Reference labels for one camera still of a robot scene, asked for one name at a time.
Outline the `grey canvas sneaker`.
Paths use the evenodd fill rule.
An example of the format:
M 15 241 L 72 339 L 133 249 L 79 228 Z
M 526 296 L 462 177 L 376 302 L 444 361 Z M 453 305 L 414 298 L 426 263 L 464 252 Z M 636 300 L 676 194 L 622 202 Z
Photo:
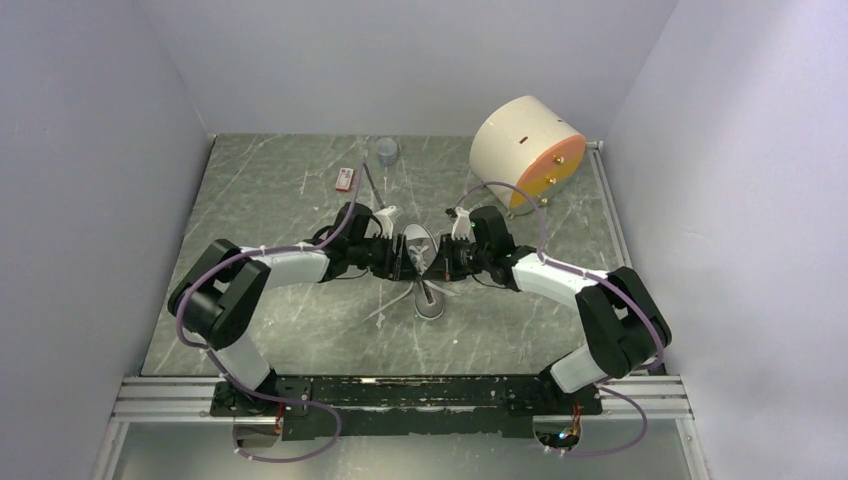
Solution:
M 445 296 L 441 290 L 423 278 L 437 256 L 435 238 L 423 225 L 417 223 L 407 224 L 402 234 L 405 236 L 406 249 L 417 273 L 412 289 L 415 311 L 424 320 L 435 320 L 444 312 Z

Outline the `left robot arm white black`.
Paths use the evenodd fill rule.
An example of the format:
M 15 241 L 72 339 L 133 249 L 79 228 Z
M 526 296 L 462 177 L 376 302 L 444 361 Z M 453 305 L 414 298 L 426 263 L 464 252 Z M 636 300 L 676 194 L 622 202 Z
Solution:
M 264 415 L 277 400 L 277 374 L 247 333 L 262 294 L 336 280 L 351 268 L 384 277 L 400 214 L 396 206 L 372 211 L 347 202 L 333 224 L 291 247 L 216 240 L 173 290 L 167 310 L 179 333 L 195 335 L 230 383 L 241 384 L 237 403 L 251 415 Z

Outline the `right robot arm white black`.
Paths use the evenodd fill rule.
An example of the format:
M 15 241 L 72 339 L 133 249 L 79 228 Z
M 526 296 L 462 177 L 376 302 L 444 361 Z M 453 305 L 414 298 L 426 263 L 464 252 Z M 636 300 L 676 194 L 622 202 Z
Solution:
M 635 270 L 583 269 L 518 246 L 495 207 L 455 207 L 447 214 L 452 230 L 442 236 L 425 278 L 453 282 L 487 273 L 499 287 L 540 295 L 577 312 L 584 345 L 542 371 L 549 380 L 539 398 L 548 412 L 565 413 L 578 390 L 661 359 L 671 331 Z

